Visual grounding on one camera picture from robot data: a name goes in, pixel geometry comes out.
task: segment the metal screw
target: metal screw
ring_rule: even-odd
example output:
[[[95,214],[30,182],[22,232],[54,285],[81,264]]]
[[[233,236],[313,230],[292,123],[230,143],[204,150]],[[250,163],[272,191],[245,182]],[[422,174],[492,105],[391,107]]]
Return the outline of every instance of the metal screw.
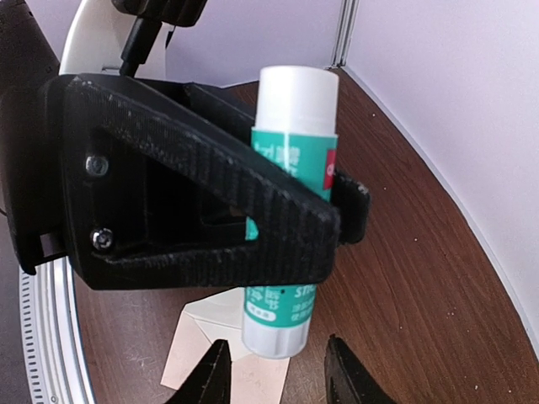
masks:
[[[98,251],[107,251],[112,247],[115,237],[109,229],[98,229],[92,231],[92,245]]]
[[[86,159],[86,172],[92,177],[104,177],[109,171],[109,160],[102,156],[90,156]]]

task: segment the glue stick cap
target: glue stick cap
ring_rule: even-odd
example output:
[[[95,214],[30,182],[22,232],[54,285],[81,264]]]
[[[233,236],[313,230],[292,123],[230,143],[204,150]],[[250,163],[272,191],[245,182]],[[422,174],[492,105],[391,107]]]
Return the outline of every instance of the glue stick cap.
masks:
[[[335,133],[339,76],[308,66],[271,66],[260,73],[255,129],[311,136]]]

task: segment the white wall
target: white wall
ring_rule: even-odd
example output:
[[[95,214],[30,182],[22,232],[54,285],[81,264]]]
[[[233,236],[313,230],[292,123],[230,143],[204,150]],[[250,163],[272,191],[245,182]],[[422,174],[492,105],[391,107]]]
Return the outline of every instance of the white wall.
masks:
[[[465,211],[537,354],[538,22],[532,0],[361,0],[348,59]]]
[[[27,0],[57,55],[80,0]],[[177,29],[168,78],[231,85],[263,66],[331,64],[341,0],[208,0],[194,28]]]

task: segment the glue stick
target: glue stick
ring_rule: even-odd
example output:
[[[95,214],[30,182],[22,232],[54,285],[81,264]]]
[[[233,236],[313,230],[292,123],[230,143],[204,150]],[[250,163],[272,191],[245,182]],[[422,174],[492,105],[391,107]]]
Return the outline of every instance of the glue stick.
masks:
[[[339,77],[305,66],[266,67],[260,74],[252,147],[312,192],[329,200],[338,137]],[[248,240],[258,229],[247,222]],[[307,344],[316,285],[245,289],[243,343],[268,359],[290,358]]]

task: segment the black cable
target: black cable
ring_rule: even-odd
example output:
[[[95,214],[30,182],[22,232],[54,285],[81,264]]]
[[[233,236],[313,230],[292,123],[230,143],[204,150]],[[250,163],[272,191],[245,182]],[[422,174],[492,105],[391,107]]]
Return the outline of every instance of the black cable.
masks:
[[[138,67],[146,63],[163,23],[137,18],[127,37],[121,59],[121,76],[134,77]]]

